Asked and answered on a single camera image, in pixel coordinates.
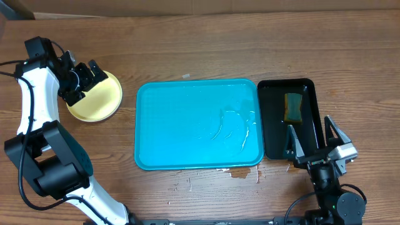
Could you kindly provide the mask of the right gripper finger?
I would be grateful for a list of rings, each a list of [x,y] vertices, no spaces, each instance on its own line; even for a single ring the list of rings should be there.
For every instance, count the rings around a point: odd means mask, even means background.
[[[350,138],[339,128],[331,116],[324,117],[324,125],[327,146],[335,148],[351,142]]]
[[[287,126],[283,157],[284,159],[300,159],[304,157],[304,151],[292,125]]]

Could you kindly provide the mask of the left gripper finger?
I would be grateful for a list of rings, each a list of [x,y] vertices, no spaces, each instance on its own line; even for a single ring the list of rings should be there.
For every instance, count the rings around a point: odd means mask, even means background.
[[[108,78],[108,75],[98,66],[95,60],[88,62],[91,72],[93,73],[93,83],[100,83]]]
[[[81,82],[92,82],[93,81],[93,73],[83,62],[80,62],[75,67],[74,71],[78,75],[79,80]]]

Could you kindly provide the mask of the light green plate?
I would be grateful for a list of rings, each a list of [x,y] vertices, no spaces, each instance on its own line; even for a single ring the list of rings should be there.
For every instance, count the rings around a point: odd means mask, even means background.
[[[73,106],[67,105],[75,118],[95,123],[111,117],[118,110],[123,98],[121,84],[116,76],[107,71],[105,73],[107,79],[84,92],[85,97]]]

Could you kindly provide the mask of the green and yellow sponge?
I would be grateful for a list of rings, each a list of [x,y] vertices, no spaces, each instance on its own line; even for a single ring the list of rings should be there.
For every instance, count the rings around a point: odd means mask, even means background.
[[[286,93],[284,95],[284,122],[299,123],[303,122],[301,108],[303,96],[298,93]]]

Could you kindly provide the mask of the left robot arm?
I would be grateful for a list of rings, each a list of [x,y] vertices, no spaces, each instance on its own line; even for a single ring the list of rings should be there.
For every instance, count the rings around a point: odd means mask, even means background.
[[[58,98],[73,106],[109,75],[94,60],[76,64],[70,51],[58,56],[48,38],[24,44],[29,57],[15,61],[11,74],[22,91],[21,123],[16,137],[4,143],[18,170],[22,200],[37,211],[72,204],[93,224],[140,224],[96,181],[87,152],[59,122]]]

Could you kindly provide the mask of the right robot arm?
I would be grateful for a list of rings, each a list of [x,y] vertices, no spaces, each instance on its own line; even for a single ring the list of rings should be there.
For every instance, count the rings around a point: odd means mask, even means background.
[[[353,184],[341,184],[339,177],[347,173],[346,164],[358,157],[350,138],[340,130],[330,116],[324,118],[326,144],[312,156],[306,156],[295,129],[287,127],[284,156],[293,166],[305,169],[310,176],[313,192],[295,200],[287,209],[283,224],[362,224],[368,203],[366,195]],[[308,210],[303,217],[289,217],[301,201],[315,196],[319,208]]]

